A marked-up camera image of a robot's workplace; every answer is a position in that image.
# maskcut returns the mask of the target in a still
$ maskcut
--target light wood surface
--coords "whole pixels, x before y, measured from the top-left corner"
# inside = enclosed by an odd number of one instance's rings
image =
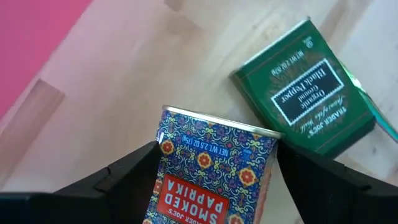
[[[63,100],[63,93],[35,80],[13,119],[0,132],[0,188]]]
[[[65,98],[3,190],[51,192],[90,175],[153,140],[163,104],[259,126],[227,76],[305,16],[398,127],[396,9],[395,0],[95,0],[38,74]],[[398,185],[398,147],[380,128],[337,160]],[[264,209],[263,223],[302,223],[278,165]]]

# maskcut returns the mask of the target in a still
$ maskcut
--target green cardboard packaging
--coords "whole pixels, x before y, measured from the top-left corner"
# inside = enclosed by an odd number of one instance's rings
[[[381,127],[381,129],[389,135],[389,137],[398,143],[398,131],[392,125],[392,123],[386,118],[386,116],[381,112],[379,107],[377,107],[376,103],[372,100],[372,98],[368,95],[366,90],[362,87],[362,84],[359,80],[342,64],[345,69],[347,75],[353,82],[354,86],[358,89],[359,94],[361,94],[363,100],[368,105],[369,109],[372,111],[372,114],[376,118],[376,123]]]
[[[372,111],[309,18],[230,78],[292,147],[336,157],[374,128]]]

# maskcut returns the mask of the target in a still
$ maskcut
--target ornate pattern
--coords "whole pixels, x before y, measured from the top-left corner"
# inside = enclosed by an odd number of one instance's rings
[[[145,219],[142,224],[152,224],[152,222],[149,219]]]
[[[256,174],[250,167],[243,168],[238,172],[238,175],[244,187],[252,186],[254,183],[259,181],[256,178]]]
[[[211,161],[211,157],[209,156],[209,154],[207,154],[207,152],[203,152],[203,153],[199,154],[198,163],[202,169],[209,168],[209,166],[213,165],[213,162]]]
[[[162,181],[156,180],[155,187],[154,187],[154,194],[159,194],[161,187],[162,187]]]
[[[231,215],[229,217],[229,224],[243,224],[243,220],[239,215]]]
[[[260,180],[277,140],[165,110],[158,179],[145,222],[177,223],[156,212],[158,186],[171,174],[229,199],[225,223],[252,223]]]

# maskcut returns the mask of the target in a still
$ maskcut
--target pink object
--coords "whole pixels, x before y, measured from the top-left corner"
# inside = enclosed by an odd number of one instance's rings
[[[0,119],[92,0],[0,0]]]

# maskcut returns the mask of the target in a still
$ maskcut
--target spice tin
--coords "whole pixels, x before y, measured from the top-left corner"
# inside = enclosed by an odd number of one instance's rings
[[[259,223],[281,133],[164,106],[144,223]]]
[[[375,119],[308,18],[231,74],[265,126],[292,147],[335,157]]]

